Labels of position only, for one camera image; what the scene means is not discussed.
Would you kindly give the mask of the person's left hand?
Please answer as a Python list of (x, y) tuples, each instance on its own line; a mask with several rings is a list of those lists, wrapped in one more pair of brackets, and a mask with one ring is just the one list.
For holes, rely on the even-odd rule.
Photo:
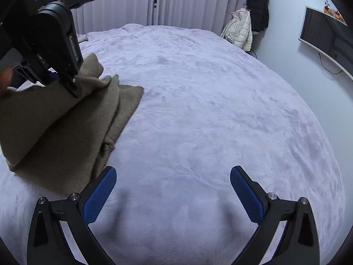
[(13, 69), (5, 68), (0, 72), (0, 89), (6, 89), (13, 79)]

